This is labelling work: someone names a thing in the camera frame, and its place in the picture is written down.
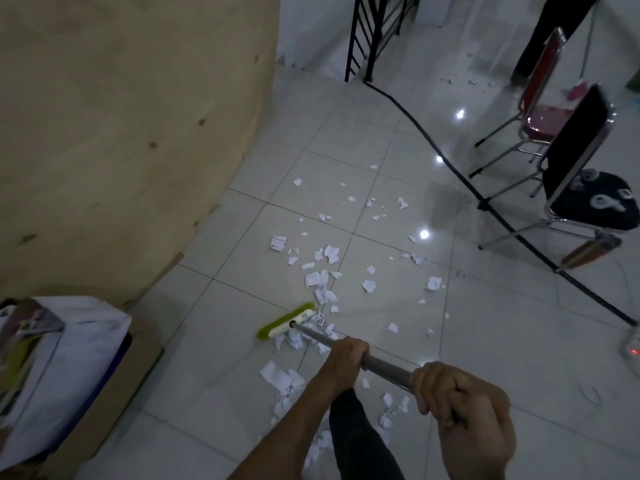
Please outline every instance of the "person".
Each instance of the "person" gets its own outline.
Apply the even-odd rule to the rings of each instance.
[[[369,345],[336,341],[320,371],[282,420],[229,480],[301,477],[309,446],[331,406],[329,425],[343,480],[403,479],[391,452],[372,428],[353,386]],[[451,480],[500,480],[515,451],[510,402],[500,387],[440,362],[416,369],[418,410],[438,422],[442,459]]]
[[[542,55],[547,39],[556,27],[562,28],[564,37],[569,40],[597,1],[547,0],[529,44],[511,74],[512,85],[522,86],[526,83]]]

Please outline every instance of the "black strip on floor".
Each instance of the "black strip on floor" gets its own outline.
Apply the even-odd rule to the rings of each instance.
[[[439,149],[438,145],[436,144],[436,142],[433,140],[433,138],[427,133],[427,131],[424,130],[424,128],[422,128],[422,126],[420,126],[420,123],[418,123],[418,121],[416,121],[416,119],[409,114],[409,112],[402,106],[402,104],[398,103],[398,101],[396,101],[396,99],[393,96],[390,96],[389,94],[387,94],[386,92],[382,91],[381,89],[373,86],[372,84],[368,83],[368,82],[364,82],[363,84],[365,84],[366,86],[372,88],[374,91],[382,94],[384,97],[388,98],[393,104],[396,105],[396,107],[403,112],[403,114],[409,118],[409,120],[411,120],[411,122],[413,123],[413,125],[418,128],[418,131],[420,131],[421,135],[424,136],[424,138],[429,142],[429,144],[431,145],[431,147],[436,151],[436,154],[442,158],[442,161],[444,161],[445,165],[453,172],[453,174],[458,177],[458,179],[460,180],[460,182],[462,182],[470,191],[471,193],[473,193],[473,195],[476,197],[476,199],[478,199],[478,201],[484,200],[484,197],[482,196],[482,194],[480,192],[478,192],[476,190],[476,188],[471,185],[471,182],[468,181],[467,177],[465,177],[464,175],[462,175],[458,169],[456,169],[453,164],[449,161],[449,159],[444,155],[444,153]],[[486,204],[487,206],[487,210],[489,211],[489,213],[491,213],[491,215],[493,217],[496,218],[496,220],[498,220],[498,222],[500,222],[500,224],[502,225],[502,227],[504,227],[505,229],[507,229],[507,231],[509,232],[515,232],[515,229],[513,227],[511,227],[511,225],[504,220],[504,218],[498,213],[498,211],[496,211],[496,209],[494,209],[490,203]],[[631,318],[629,315],[627,315],[626,313],[624,313],[622,310],[619,310],[617,307],[613,306],[612,304],[610,304],[607,300],[605,300],[603,297],[601,297],[600,295],[597,295],[596,293],[594,293],[593,291],[591,291],[590,289],[588,289],[585,285],[583,285],[580,281],[576,280],[574,277],[572,277],[570,274],[568,274],[565,271],[559,270],[558,266],[556,266],[553,261],[551,261],[551,259],[549,259],[548,257],[546,257],[544,254],[542,254],[542,252],[537,249],[532,243],[530,243],[529,241],[527,241],[523,236],[521,235],[516,235],[513,236],[514,239],[517,239],[518,241],[520,241],[522,243],[522,245],[524,247],[526,247],[526,249],[530,250],[533,254],[535,254],[535,256],[538,257],[538,259],[540,259],[540,261],[542,261],[543,263],[545,263],[547,266],[549,266],[549,268],[551,268],[551,270],[553,272],[555,272],[556,274],[562,276],[565,280],[567,280],[568,282],[570,282],[573,286],[575,286],[576,288],[578,288],[578,290],[582,291],[585,295],[587,295],[589,298],[591,298],[592,300],[594,300],[597,304],[604,306],[608,311],[610,311],[611,313],[613,313],[615,316],[617,316],[618,318],[620,318],[620,320],[627,322],[629,325],[631,326],[635,326],[637,325],[637,322],[635,320],[633,320],[633,318]]]

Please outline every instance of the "railing post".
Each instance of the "railing post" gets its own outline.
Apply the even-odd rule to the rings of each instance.
[[[406,3],[408,0],[402,1],[402,11],[400,12],[400,23],[398,23],[398,30],[396,30],[396,35],[400,35],[400,27],[402,27],[402,22],[404,21],[404,12],[406,11]]]
[[[349,38],[349,51],[347,52],[347,69],[344,71],[344,81],[349,81],[351,72],[351,58],[353,57],[353,42],[356,39],[356,28],[358,27],[358,10],[362,0],[356,0],[356,5],[353,7],[353,20],[351,21],[351,37]]]
[[[371,50],[369,52],[369,63],[367,63],[367,72],[364,76],[364,81],[371,82],[373,75],[373,65],[376,63],[377,55],[378,55],[378,46],[380,45],[380,40],[382,40],[382,22],[385,19],[385,12],[387,10],[387,2],[389,0],[380,0],[380,5],[378,6],[378,13],[376,14],[373,29],[373,39],[371,40]]]

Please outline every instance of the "red chair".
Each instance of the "red chair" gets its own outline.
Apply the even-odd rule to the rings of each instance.
[[[498,131],[507,127],[514,121],[520,121],[520,128],[518,129],[520,141],[486,165],[471,172],[469,174],[469,178],[475,177],[478,173],[481,173],[482,170],[493,165],[496,161],[501,160],[511,152],[521,152],[533,155],[534,157],[531,160],[533,161],[536,156],[541,157],[543,153],[523,150],[521,146],[527,143],[548,146],[556,135],[560,133],[560,130],[571,116],[573,110],[538,104],[538,100],[544,92],[549,78],[551,78],[551,74],[556,68],[558,60],[560,60],[560,52],[562,52],[562,48],[565,43],[566,39],[564,37],[564,33],[560,27],[557,27],[551,34],[551,37],[549,37],[547,45],[540,56],[540,60],[538,61],[533,74],[531,74],[531,79],[522,93],[520,103],[518,104],[518,107],[520,108],[519,112],[478,141],[475,146],[477,148],[487,139],[491,138],[494,134],[498,133]]]

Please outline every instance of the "person's left hand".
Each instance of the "person's left hand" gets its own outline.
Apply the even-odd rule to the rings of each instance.
[[[332,400],[353,387],[366,353],[369,353],[369,344],[363,340],[345,337],[333,344],[329,357],[316,375],[316,379],[330,391]]]

